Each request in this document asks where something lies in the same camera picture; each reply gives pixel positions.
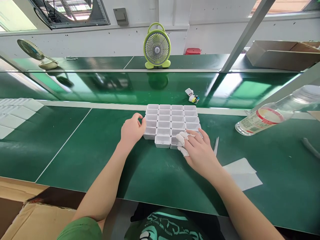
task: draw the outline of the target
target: plastic bottle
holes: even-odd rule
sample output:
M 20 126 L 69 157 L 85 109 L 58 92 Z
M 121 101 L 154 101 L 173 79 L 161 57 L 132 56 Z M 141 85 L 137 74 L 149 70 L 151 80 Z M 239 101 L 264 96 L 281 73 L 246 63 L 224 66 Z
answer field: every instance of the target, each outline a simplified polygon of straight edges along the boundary
M 238 122 L 235 128 L 242 135 L 252 136 L 290 119 L 295 111 L 318 101 L 320 101 L 320 87 L 305 85 L 278 102 L 263 105 Z

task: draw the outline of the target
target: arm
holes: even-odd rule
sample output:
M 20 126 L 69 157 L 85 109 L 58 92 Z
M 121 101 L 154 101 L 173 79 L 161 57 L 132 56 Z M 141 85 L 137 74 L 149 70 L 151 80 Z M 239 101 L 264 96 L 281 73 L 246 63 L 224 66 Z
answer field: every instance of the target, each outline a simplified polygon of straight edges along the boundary
M 284 238 L 267 218 L 253 205 L 231 176 L 218 162 L 205 131 L 199 128 L 200 134 L 187 130 L 184 147 L 190 156 L 185 156 L 188 164 L 201 176 L 206 178 L 219 193 L 231 221 L 241 239 L 275 240 Z
M 135 113 L 123 124 L 121 140 L 116 150 L 82 199 L 73 221 L 82 217 L 91 217 L 99 222 L 109 214 L 116 199 L 127 156 L 146 129 L 146 119 L 143 118 L 140 124 L 138 118 L 142 118 L 142 116 Z

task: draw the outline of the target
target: white wall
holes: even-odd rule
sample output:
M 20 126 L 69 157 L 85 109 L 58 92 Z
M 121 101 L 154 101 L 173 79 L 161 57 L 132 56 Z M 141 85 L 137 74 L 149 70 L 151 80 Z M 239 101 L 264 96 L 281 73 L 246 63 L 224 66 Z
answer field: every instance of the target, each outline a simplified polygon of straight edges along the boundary
M 0 44 L 6 46 L 1 50 L 11 58 L 28 57 L 16 43 L 17 39 L 24 38 L 51 57 L 142 56 L 148 26 L 159 20 L 169 35 L 172 55 L 183 54 L 189 47 L 200 48 L 202 54 L 230 53 L 249 21 L 247 16 L 255 0 L 103 2 L 111 22 L 109 26 L 0 33 Z M 113 8 L 120 7 L 126 8 L 129 19 L 129 26 L 125 28 L 117 25 L 113 13 Z M 310 17 L 266 17 L 247 46 L 253 40 L 320 40 L 319 26 L 319 13 Z

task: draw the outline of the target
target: small desk fan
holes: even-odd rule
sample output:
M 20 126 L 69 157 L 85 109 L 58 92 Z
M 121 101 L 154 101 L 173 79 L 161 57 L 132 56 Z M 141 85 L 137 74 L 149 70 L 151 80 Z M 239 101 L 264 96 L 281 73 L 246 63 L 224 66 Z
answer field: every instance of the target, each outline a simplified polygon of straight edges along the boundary
M 40 49 L 37 48 L 37 46 L 25 39 L 18 39 L 17 43 L 19 45 L 19 47 L 26 53 L 28 54 L 30 57 L 37 59 L 39 61 L 41 61 L 41 64 L 39 64 L 39 67 L 44 69 L 44 70 L 51 70 L 54 69 L 58 66 L 58 62 L 53 60 L 52 58 L 49 58 L 45 55 L 43 55 L 43 52 L 41 52 Z M 43 60 L 47 58 L 49 60 L 51 60 L 51 62 L 45 63 Z
M 161 29 L 151 30 L 154 25 L 159 25 Z M 164 27 L 160 23 L 152 23 L 148 29 L 148 34 L 144 40 L 144 56 L 147 60 L 145 66 L 152 69 L 154 66 L 162 66 L 167 68 L 171 62 L 168 60 L 171 52 L 171 44 Z

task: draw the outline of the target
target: fan grille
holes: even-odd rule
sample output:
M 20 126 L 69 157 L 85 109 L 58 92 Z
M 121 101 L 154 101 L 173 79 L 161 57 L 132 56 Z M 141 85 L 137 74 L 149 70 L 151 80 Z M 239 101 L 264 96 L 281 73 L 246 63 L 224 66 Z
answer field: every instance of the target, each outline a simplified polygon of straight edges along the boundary
M 21 47 L 21 49 L 28 54 L 30 57 L 37 59 L 41 61 L 43 59 L 43 54 L 39 53 L 38 50 L 36 50 L 32 45 L 29 43 L 19 39 L 17 40 L 18 45 Z
M 163 64 L 169 57 L 168 56 L 169 50 L 170 50 L 170 46 L 169 46 L 167 36 L 165 36 L 163 33 L 159 33 L 159 32 L 152 33 L 148 37 L 145 45 L 145 52 L 146 52 L 147 59 L 152 64 L 154 65 Z

